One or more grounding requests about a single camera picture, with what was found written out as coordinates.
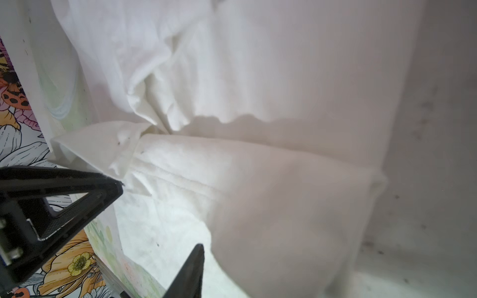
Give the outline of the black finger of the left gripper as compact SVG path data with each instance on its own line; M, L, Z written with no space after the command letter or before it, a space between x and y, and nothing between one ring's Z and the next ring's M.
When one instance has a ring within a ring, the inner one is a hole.
M1 294L26 282L123 194L100 173L64 168L1 169Z

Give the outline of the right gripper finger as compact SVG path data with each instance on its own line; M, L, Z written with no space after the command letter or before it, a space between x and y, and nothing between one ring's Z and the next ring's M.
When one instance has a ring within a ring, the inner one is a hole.
M197 244L179 270L163 298L202 298L204 246Z

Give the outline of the white printed t-shirt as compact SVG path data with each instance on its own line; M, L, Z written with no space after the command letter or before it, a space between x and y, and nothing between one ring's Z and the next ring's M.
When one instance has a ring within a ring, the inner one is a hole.
M423 1L53 1L94 100L51 141L124 186L122 250L207 298L351 298Z

